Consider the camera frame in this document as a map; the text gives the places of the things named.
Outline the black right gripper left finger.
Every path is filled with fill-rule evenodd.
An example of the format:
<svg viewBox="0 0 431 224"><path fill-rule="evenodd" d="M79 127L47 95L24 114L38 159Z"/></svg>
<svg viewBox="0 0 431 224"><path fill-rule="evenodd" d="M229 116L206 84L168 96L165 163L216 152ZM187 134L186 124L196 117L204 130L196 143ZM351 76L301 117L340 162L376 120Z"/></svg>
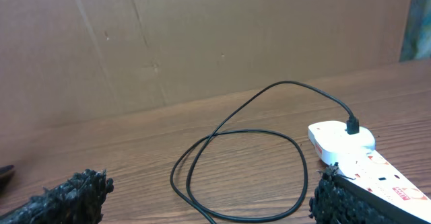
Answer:
<svg viewBox="0 0 431 224"><path fill-rule="evenodd" d="M105 171L86 169L1 215L1 224L98 224L102 205L113 190L114 180Z"/></svg>

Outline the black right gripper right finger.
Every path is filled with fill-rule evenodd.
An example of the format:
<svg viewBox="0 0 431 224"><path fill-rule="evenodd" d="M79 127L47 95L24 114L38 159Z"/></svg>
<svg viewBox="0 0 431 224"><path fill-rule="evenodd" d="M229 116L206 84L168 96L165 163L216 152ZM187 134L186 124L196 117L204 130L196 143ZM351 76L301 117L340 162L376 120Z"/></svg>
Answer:
<svg viewBox="0 0 431 224"><path fill-rule="evenodd" d="M418 224L421 219L350 182L337 163L320 172L309 201L317 224Z"/></svg>

